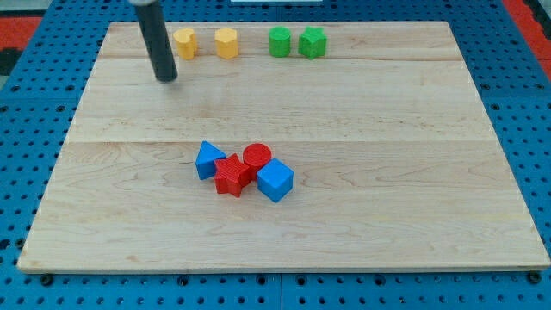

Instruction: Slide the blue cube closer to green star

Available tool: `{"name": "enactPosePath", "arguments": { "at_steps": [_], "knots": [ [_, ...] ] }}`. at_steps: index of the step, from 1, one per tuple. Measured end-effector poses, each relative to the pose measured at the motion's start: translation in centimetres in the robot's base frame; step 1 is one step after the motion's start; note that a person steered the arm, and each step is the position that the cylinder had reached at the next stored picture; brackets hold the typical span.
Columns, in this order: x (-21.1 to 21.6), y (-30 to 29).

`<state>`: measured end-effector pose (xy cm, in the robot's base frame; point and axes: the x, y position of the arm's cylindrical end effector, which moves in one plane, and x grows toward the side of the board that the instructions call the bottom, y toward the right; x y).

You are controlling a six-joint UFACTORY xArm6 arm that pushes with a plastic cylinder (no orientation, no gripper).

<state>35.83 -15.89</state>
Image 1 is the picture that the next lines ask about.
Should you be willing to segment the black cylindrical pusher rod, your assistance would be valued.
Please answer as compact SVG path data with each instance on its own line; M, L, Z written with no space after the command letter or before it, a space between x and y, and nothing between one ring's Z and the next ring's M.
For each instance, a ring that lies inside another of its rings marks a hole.
M129 0L138 19L155 78L162 83L174 81L178 72L159 0Z

